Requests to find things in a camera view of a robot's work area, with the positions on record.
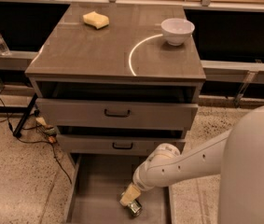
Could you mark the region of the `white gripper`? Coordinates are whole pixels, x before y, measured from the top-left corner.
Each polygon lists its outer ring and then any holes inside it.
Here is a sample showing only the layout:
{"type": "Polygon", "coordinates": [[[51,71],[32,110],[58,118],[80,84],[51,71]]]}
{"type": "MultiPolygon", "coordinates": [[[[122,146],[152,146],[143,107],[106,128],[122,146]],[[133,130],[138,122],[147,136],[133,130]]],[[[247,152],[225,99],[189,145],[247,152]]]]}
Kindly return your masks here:
{"type": "Polygon", "coordinates": [[[179,156],[180,151],[174,145],[168,143],[158,145],[135,170],[133,183],[122,193],[120,204],[127,206],[141,195],[141,191],[172,185],[177,178],[173,160],[179,156]]]}

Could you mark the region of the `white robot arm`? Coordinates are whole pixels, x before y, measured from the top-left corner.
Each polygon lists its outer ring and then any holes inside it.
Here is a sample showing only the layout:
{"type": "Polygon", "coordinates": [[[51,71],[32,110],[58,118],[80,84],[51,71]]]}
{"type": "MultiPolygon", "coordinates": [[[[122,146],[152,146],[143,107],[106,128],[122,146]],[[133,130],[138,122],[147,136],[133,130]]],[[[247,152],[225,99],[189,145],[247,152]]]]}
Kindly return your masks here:
{"type": "Polygon", "coordinates": [[[155,187],[208,175],[221,176],[217,224],[264,224],[264,106],[185,154],[158,145],[135,170],[120,204],[129,206],[155,187]]]}

